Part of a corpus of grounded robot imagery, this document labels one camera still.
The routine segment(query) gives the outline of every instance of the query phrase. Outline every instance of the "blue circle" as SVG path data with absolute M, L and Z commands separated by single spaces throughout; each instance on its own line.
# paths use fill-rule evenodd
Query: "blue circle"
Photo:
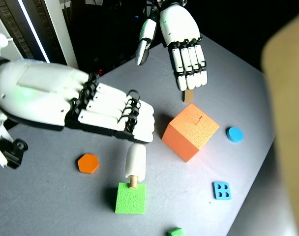
M 238 143 L 243 140 L 243 132 L 237 127 L 230 127 L 226 132 L 227 138 L 234 142 Z

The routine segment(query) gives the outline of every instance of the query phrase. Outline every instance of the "green block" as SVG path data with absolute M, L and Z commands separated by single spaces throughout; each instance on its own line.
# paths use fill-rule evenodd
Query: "green block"
M 168 232 L 168 236 L 184 236 L 182 228 L 175 228 Z
M 119 183 L 115 212 L 117 214 L 144 214 L 146 184 L 138 183 L 136 189 L 129 187 L 129 183 Z

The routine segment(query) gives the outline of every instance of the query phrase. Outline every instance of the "light strip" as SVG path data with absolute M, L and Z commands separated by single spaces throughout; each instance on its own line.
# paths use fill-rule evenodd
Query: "light strip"
M 26 18 L 26 20 L 27 20 L 27 22 L 28 22 L 28 25 L 30 26 L 31 32 L 32 32 L 33 36 L 35 37 L 35 39 L 36 39 L 36 41 L 37 41 L 37 43 L 38 43 L 38 46 L 39 46 L 39 48 L 40 48 L 40 50 L 41 50 L 41 52 L 42 52 L 42 54 L 43 54 L 43 56 L 44 56 L 46 62 L 47 62 L 47 63 L 50 63 L 49 58 L 47 57 L 47 54 L 46 54 L 44 48 L 42 47 L 42 44 L 41 44 L 41 42 L 40 42 L 40 39 L 39 39 L 39 37 L 38 37 L 38 35 L 37 35 L 37 33 L 36 33 L 35 28 L 34 28 L 33 25 L 32 25 L 32 22 L 31 22 L 31 20 L 30 20 L 30 16 L 28 15 L 28 13 L 27 13 L 27 11 L 26 11 L 26 8 L 25 8 L 25 6 L 24 6 L 22 0 L 17 0 L 17 1 L 18 1 L 19 5 L 20 5 L 22 11 L 23 11 L 23 14 L 24 14 L 24 16 L 25 16 L 25 18 Z

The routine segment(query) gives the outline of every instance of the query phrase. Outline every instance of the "table surface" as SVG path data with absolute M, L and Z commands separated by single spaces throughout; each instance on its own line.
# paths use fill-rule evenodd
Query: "table surface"
M 141 67 L 134 60 L 103 76 L 125 92 L 136 89 L 155 110 L 154 141 L 147 144 L 146 213 L 114 213 L 130 142 L 65 128 L 62 132 L 17 125 L 14 138 L 29 145 L 21 167 L 0 167 L 0 235 L 164 236 L 181 227 L 187 236 L 225 236 L 274 139 L 263 74 L 205 37 L 209 82 L 194 90 L 194 104 L 220 128 L 189 162 L 162 141 L 168 122 L 187 104 L 176 86 L 167 49 L 151 49 Z M 244 140 L 234 144 L 226 128 Z M 84 153 L 98 155 L 93 175 L 78 171 Z M 232 199 L 216 200 L 212 182 L 230 184 Z

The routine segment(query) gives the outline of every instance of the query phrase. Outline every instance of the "popsicle stick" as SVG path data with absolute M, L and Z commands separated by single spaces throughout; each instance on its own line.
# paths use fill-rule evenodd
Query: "popsicle stick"
M 184 92 L 184 102 L 185 103 L 193 103 L 193 90 L 185 90 Z
M 136 188 L 137 180 L 137 176 L 130 176 L 130 188 Z

